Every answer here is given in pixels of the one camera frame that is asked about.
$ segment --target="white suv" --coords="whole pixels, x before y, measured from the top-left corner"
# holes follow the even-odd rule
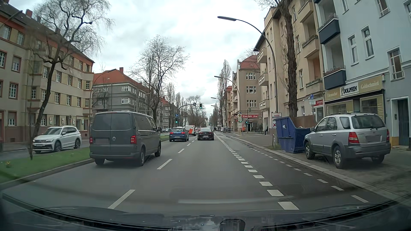
[[[43,134],[33,139],[33,151],[59,152],[66,148],[80,148],[81,134],[74,126],[49,127]]]

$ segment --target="grass median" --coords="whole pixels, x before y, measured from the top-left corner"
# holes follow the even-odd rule
[[[2,161],[0,183],[89,159],[89,153],[89,148],[80,148],[50,154],[34,154],[33,160],[26,157]]]

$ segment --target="lamp post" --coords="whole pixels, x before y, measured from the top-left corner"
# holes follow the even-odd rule
[[[271,43],[266,38],[265,34],[263,32],[261,32],[257,27],[252,25],[251,23],[248,23],[246,21],[243,21],[243,20],[240,20],[240,19],[237,19],[237,18],[230,18],[230,17],[225,17],[225,16],[218,16],[217,18],[228,20],[228,21],[241,21],[241,22],[247,23],[248,25],[254,27],[258,32],[260,32],[261,36],[263,36],[265,41],[268,43],[268,46],[271,49],[272,59],[273,59],[273,62],[274,62],[273,67],[274,67],[274,81],[275,81],[275,112],[277,113],[278,112],[277,66],[276,66],[276,63],[275,63],[275,55],[274,55],[274,50],[272,49]]]

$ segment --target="blue hatchback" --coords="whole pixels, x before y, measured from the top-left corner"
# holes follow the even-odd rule
[[[170,142],[175,140],[186,142],[188,141],[188,132],[183,127],[173,127],[169,134],[169,140]]]

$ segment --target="asphalt road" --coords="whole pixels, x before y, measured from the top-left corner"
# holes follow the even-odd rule
[[[247,146],[229,134],[214,141],[162,142],[142,167],[106,161],[3,191],[41,207],[92,206],[134,213],[224,215],[250,210],[312,211],[385,198]]]

